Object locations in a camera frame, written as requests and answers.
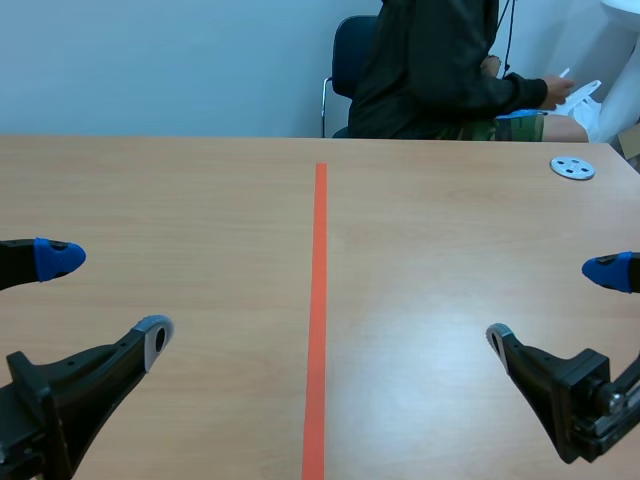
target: hand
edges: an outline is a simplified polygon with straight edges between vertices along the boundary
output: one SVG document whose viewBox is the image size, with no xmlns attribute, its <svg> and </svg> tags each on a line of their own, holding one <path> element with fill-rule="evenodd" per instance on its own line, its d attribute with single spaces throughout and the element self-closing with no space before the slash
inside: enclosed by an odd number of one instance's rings
<svg viewBox="0 0 640 480">
<path fill-rule="evenodd" d="M 542 110 L 554 110 L 558 105 L 564 105 L 576 84 L 573 80 L 557 75 L 545 77 L 544 81 L 547 83 L 548 92 L 547 99 L 540 105 Z"/>
<path fill-rule="evenodd" d="M 487 75 L 491 75 L 492 77 L 497 77 L 498 72 L 500 72 L 500 67 L 502 66 L 502 62 L 495 55 L 490 55 L 484 59 L 484 61 L 480 64 L 480 68 Z"/>
</svg>

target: white wall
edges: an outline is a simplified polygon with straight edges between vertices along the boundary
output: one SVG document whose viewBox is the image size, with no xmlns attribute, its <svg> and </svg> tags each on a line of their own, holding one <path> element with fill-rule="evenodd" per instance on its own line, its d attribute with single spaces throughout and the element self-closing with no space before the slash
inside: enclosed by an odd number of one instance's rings
<svg viewBox="0 0 640 480">
<path fill-rule="evenodd" d="M 318 136 L 335 28 L 380 5 L 0 0 L 0 133 Z M 606 89 L 633 45 L 598 0 L 518 0 L 516 14 L 511 63 L 524 75 L 571 66 Z M 506 24 L 496 54 L 505 47 Z M 332 132 L 348 102 L 329 103 Z"/>
<path fill-rule="evenodd" d="M 506 0 L 501 0 L 501 11 Z M 504 59 L 510 10 L 492 53 Z M 517 0 L 512 71 L 525 77 L 571 68 L 578 85 L 601 80 L 602 100 L 629 60 L 637 38 L 609 21 L 600 0 Z"/>
</svg>

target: metal disc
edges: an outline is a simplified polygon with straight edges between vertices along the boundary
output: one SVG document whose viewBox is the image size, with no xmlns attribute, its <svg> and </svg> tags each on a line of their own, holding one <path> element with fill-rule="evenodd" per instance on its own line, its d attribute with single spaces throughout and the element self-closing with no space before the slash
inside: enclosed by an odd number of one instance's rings
<svg viewBox="0 0 640 480">
<path fill-rule="evenodd" d="M 596 174 L 593 165 L 578 157 L 556 157 L 551 160 L 551 170 L 572 180 L 590 180 Z"/>
</svg>

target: black chair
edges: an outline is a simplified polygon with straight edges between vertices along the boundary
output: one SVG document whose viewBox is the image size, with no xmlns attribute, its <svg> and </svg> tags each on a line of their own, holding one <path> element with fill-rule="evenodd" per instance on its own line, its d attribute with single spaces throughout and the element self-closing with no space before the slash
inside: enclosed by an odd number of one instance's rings
<svg viewBox="0 0 640 480">
<path fill-rule="evenodd" d="M 332 82 L 334 92 L 353 100 L 360 75 L 369 59 L 377 21 L 376 16 L 357 16 L 347 18 L 338 27 L 333 42 L 332 73 L 324 81 L 322 90 L 322 138 L 325 138 L 327 84 Z M 343 128 L 333 138 L 349 138 L 348 129 Z"/>
</svg>

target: white plastic part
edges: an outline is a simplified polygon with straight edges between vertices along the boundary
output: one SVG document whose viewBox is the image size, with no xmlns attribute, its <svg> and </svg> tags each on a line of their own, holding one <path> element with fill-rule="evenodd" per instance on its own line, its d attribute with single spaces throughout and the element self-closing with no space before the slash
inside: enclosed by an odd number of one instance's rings
<svg viewBox="0 0 640 480">
<path fill-rule="evenodd" d="M 551 170 L 571 180 L 591 180 L 596 174 L 593 165 L 578 157 L 556 157 L 551 160 Z"/>
<path fill-rule="evenodd" d="M 144 332 L 144 369 L 147 373 L 173 337 L 173 322 L 165 315 L 145 317 L 132 328 Z"/>
</svg>

